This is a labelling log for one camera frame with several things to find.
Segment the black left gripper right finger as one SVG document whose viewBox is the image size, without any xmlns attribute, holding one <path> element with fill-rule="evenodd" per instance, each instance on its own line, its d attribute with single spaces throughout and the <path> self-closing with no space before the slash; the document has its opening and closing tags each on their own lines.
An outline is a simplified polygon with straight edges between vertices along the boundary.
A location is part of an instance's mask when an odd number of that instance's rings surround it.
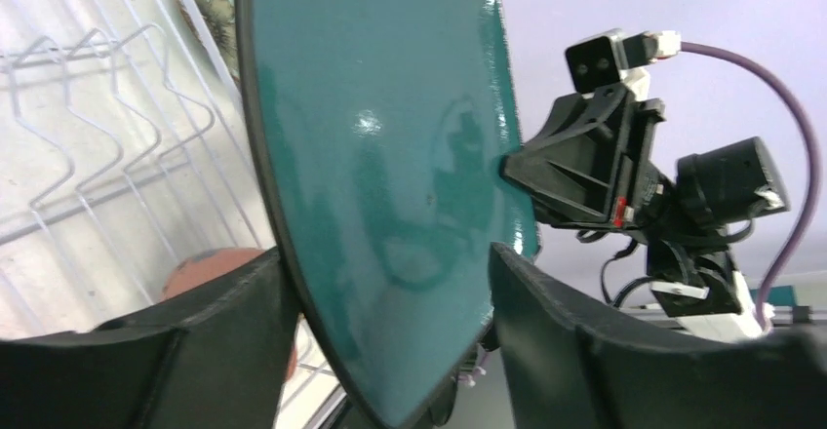
<svg viewBox="0 0 827 429">
<path fill-rule="evenodd" d="M 606 306 L 494 243 L 489 275 L 518 428 L 822 428 L 826 333 L 734 344 Z"/>
</svg>

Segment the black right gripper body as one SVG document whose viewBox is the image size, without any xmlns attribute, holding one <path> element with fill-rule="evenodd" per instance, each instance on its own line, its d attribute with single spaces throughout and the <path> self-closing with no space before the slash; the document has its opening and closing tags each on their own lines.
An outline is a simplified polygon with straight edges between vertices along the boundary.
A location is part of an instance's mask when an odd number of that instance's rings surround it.
<svg viewBox="0 0 827 429">
<path fill-rule="evenodd" d="M 653 228 L 676 214 L 673 184 L 650 159 L 663 110 L 661 100 L 639 100 L 622 83 L 559 97 L 541 131 L 504 157 L 500 174 L 555 228 Z"/>
</svg>

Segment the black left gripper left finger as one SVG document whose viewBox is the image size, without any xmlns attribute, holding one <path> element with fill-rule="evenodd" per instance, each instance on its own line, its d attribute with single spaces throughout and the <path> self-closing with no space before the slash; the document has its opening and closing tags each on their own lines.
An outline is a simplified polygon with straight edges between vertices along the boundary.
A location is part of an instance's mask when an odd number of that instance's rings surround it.
<svg viewBox="0 0 827 429">
<path fill-rule="evenodd" d="M 86 331 L 1 344 L 5 428 L 270 428 L 298 303 L 276 251 Z"/>
</svg>

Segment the pink floral ceramic mug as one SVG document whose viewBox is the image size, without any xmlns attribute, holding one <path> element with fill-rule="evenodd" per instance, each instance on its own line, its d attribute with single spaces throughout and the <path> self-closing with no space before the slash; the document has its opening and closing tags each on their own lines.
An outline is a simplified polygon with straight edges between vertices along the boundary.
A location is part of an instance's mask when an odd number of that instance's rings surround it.
<svg viewBox="0 0 827 429">
<path fill-rule="evenodd" d="M 225 275 L 264 253 L 263 249 L 240 247 L 210 249 L 197 253 L 173 269 L 161 291 L 160 302 Z"/>
</svg>

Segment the dark teal square plate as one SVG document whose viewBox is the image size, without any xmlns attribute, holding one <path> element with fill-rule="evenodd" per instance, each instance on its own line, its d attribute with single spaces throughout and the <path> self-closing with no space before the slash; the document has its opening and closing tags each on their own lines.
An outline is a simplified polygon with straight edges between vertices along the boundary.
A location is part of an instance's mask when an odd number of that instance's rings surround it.
<svg viewBox="0 0 827 429">
<path fill-rule="evenodd" d="M 303 313 L 376 425 L 411 427 L 488 327 L 489 248 L 540 240 L 501 0 L 235 0 L 258 184 Z"/>
</svg>

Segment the light blue floral round plate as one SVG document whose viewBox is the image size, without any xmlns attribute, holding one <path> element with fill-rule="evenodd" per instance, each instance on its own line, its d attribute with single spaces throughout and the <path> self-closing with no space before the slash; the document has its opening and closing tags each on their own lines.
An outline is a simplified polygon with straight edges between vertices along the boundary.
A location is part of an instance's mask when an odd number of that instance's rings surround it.
<svg viewBox="0 0 827 429">
<path fill-rule="evenodd" d="M 177 5 L 219 79 L 239 87 L 235 0 L 177 0 Z"/>
</svg>

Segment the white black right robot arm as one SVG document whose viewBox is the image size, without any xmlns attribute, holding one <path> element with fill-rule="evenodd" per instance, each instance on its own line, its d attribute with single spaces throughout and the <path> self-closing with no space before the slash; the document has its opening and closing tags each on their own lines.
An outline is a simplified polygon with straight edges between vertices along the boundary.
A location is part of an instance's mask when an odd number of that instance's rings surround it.
<svg viewBox="0 0 827 429">
<path fill-rule="evenodd" d="M 690 154 L 675 179 L 650 158 L 659 99 L 641 100 L 622 84 L 592 96 L 558 98 L 542 130 L 501 164 L 504 179 L 527 192 L 536 219 L 590 244 L 621 233 L 621 257 L 646 246 L 644 276 L 606 304 L 620 308 L 648 287 L 667 316 L 688 331 L 733 342 L 763 333 L 730 248 L 756 219 L 784 213 L 789 198 L 758 137 Z"/>
</svg>

